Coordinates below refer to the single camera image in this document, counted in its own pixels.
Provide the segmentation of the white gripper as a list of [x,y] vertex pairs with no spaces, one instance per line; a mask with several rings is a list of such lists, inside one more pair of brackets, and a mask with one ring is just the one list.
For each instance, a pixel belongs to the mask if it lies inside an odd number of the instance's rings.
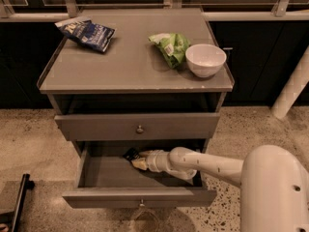
[[142,151],[139,155],[146,158],[134,159],[131,163],[135,168],[144,171],[149,168],[152,172],[168,172],[170,170],[168,153],[165,151]]

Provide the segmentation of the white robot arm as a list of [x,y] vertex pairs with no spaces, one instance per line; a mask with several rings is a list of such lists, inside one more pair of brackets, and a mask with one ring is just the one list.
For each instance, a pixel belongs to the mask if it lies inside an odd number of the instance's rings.
[[169,152],[128,151],[134,167],[188,180],[207,173],[240,189],[241,232],[309,232],[309,172],[287,150],[263,145],[245,159],[199,153],[184,147]]

